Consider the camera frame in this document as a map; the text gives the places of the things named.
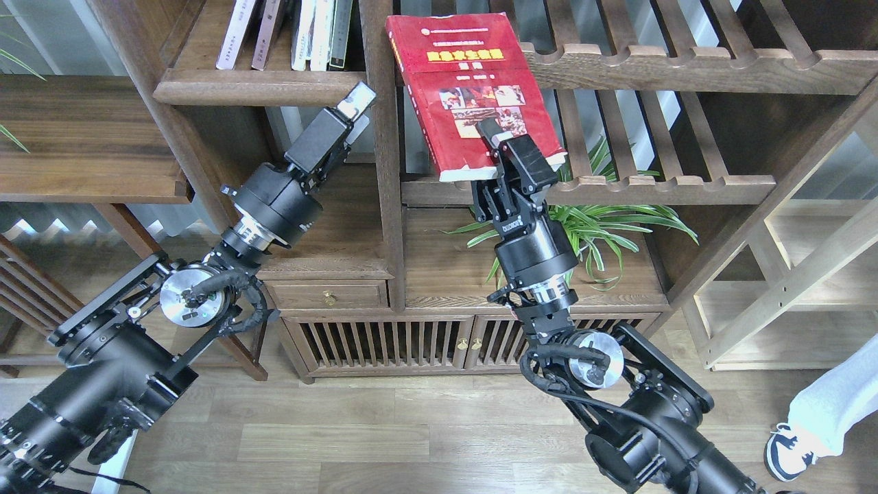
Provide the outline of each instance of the person's leg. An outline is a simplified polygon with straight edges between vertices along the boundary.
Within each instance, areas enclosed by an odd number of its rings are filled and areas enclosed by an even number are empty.
[[[878,410],[878,335],[820,376],[789,404],[788,422],[766,444],[766,466],[791,481],[822,456],[838,456],[845,434]]]
[[[838,456],[845,434],[878,410],[878,335],[854,355],[820,376],[789,404],[793,431],[810,433],[817,456]]]

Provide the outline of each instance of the red book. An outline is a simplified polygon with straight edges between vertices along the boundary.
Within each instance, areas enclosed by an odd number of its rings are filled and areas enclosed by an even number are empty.
[[[475,124],[530,134],[557,169],[567,154],[506,14],[390,16],[387,34],[442,182],[496,178]]]

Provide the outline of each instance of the wooden shelf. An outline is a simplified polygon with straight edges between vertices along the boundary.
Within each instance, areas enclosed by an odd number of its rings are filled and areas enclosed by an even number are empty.
[[[567,2],[545,3],[554,53],[539,54],[530,43],[522,43],[522,50],[540,86],[552,89],[854,95],[878,74],[878,53],[812,50],[780,0],[761,4],[759,14],[781,38],[783,48],[754,48],[727,0],[702,2],[720,47],[696,45],[676,2],[652,3],[667,48],[641,45],[625,2],[612,0],[598,3],[609,53],[580,43]],[[493,0],[491,5],[515,17],[513,2]],[[527,17],[534,15],[528,12]]]
[[[595,93],[616,176],[620,178],[609,182],[605,177],[592,175],[576,96],[571,92],[557,91],[558,116],[574,179],[555,185],[548,201],[552,204],[715,205],[759,204],[764,200],[774,189],[774,178],[734,174],[716,144],[701,100],[691,92],[676,95],[681,111],[685,113],[681,118],[693,130],[693,149],[678,149],[674,144],[656,93],[637,93],[655,155],[652,168],[661,171],[661,178],[656,179],[637,174],[630,138],[614,92]],[[680,156],[690,158],[687,161]],[[403,182],[402,200],[410,207],[466,205],[472,203],[472,195],[467,183],[442,183],[436,177],[426,177]]]
[[[188,203],[191,190],[127,77],[0,76],[0,200]]]
[[[493,262],[491,239],[472,248],[466,242],[467,234],[447,235],[472,221],[462,208],[408,209],[406,218],[407,308],[410,309],[463,309],[474,313],[484,309],[493,312],[497,305],[489,304],[486,297],[494,284],[483,284]],[[625,273],[612,290],[599,292],[586,279],[585,269],[573,272],[571,286],[579,295],[572,311],[587,312],[660,312],[667,309],[667,299],[659,285],[642,236],[633,236],[640,252],[624,253]],[[607,251],[605,259],[611,259]],[[609,268],[614,276],[618,267]]]
[[[693,335],[698,331],[712,337],[734,321],[758,295],[741,282],[714,281],[683,310]],[[712,367],[715,370],[832,368],[874,336],[876,326],[878,316],[874,311],[791,310],[741,341]]]
[[[290,69],[291,23],[286,23],[269,53],[265,71],[250,69],[255,47],[250,39],[241,49],[235,70],[214,67],[234,2],[207,0],[188,9],[191,31],[171,35],[182,51],[162,76],[153,97],[169,105],[324,106],[338,103],[364,72],[299,72]],[[175,51],[167,46],[167,51]]]
[[[374,164],[349,164],[314,194],[323,214],[290,250],[272,247],[262,280],[387,280]]]

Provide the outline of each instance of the wooden drawer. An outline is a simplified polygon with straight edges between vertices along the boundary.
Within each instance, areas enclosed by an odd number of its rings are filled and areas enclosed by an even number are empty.
[[[374,309],[388,307],[384,280],[269,281],[278,309]]]

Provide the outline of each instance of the gray pants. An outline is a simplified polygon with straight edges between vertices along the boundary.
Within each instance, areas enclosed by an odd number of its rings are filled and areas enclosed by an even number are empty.
[[[878,335],[799,392],[789,404],[788,422],[817,456],[838,456],[847,431],[875,410]]]

